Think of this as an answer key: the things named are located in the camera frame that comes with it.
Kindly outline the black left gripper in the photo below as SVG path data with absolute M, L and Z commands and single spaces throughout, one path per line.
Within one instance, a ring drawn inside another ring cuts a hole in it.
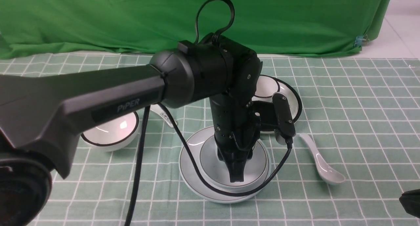
M 254 113 L 252 96 L 225 92 L 210 97 L 215 140 L 231 183 L 244 181 L 246 162 L 260 137 L 260 119 Z

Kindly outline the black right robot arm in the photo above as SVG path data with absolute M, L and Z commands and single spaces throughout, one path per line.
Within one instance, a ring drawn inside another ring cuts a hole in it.
M 420 189 L 402 193 L 399 202 L 407 214 L 420 218 Z

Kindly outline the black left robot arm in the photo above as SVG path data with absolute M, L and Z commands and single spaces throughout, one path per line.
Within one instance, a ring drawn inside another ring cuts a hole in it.
M 45 206 L 51 171 L 66 178 L 80 135 L 161 103 L 177 109 L 212 96 L 233 98 L 245 115 L 262 62 L 225 36 L 181 41 L 149 64 L 45 77 L 1 75 L 1 225 L 28 225 Z

